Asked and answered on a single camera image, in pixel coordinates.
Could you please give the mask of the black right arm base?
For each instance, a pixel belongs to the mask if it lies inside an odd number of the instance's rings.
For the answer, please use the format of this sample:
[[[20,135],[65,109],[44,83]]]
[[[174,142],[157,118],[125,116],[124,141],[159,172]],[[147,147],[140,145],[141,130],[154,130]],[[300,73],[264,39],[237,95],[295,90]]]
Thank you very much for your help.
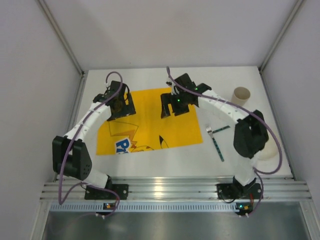
[[[219,200],[249,200],[250,195],[255,200],[259,199],[262,188],[259,183],[242,186],[235,183],[219,183],[216,185]]]

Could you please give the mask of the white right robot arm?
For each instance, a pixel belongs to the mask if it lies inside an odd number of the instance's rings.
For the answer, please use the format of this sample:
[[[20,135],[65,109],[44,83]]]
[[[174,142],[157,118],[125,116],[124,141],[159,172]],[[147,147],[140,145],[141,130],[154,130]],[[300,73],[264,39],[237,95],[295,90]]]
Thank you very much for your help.
[[[190,111],[189,106],[194,105],[225,121],[233,129],[233,147],[238,156],[234,159],[232,184],[228,190],[221,191],[220,198],[239,199],[247,195],[256,183],[255,156],[269,140],[267,129],[262,124],[263,114],[256,110],[254,115],[245,115],[210,86],[205,83],[196,85],[187,73],[168,80],[166,84],[171,92],[160,96],[161,118],[186,114]]]

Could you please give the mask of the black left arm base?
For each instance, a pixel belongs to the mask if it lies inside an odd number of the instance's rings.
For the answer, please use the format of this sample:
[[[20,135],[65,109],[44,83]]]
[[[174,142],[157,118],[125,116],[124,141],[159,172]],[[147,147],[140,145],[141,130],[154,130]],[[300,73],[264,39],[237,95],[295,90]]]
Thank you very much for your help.
[[[129,194],[128,184],[113,184],[109,191],[87,186],[85,189],[85,200],[126,200]]]

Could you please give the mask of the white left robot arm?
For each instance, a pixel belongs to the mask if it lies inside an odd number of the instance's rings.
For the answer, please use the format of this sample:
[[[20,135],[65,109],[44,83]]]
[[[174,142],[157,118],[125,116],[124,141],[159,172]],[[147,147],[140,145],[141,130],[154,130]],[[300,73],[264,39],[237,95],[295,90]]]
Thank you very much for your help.
[[[99,93],[84,117],[64,136],[52,141],[53,171],[83,181],[98,188],[112,184],[111,177],[93,167],[93,154],[89,142],[105,122],[136,113],[129,87],[119,81],[111,81],[104,93]]]

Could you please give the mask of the yellow cartoon placemat cloth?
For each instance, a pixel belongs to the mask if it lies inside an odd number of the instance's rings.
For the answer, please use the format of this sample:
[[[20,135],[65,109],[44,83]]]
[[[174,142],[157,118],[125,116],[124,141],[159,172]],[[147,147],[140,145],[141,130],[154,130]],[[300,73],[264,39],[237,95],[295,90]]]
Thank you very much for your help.
[[[203,142],[196,109],[161,118],[161,94],[170,88],[131,92],[136,113],[106,121],[98,130],[98,156],[138,153],[184,147]]]

